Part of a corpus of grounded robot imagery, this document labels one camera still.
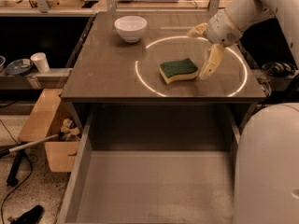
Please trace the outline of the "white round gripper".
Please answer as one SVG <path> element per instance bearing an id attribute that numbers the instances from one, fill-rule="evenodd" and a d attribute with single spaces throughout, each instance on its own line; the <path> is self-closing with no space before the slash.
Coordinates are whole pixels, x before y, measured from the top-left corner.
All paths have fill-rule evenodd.
<path id="1" fill-rule="evenodd" d="M 192 38 L 206 36 L 213 43 L 199 74 L 202 80 L 208 79 L 216 72 L 223 60 L 225 47 L 232 46 L 242 35 L 243 33 L 231 21 L 224 9 L 220 9 L 207 24 L 200 23 L 187 33 L 187 37 Z"/>

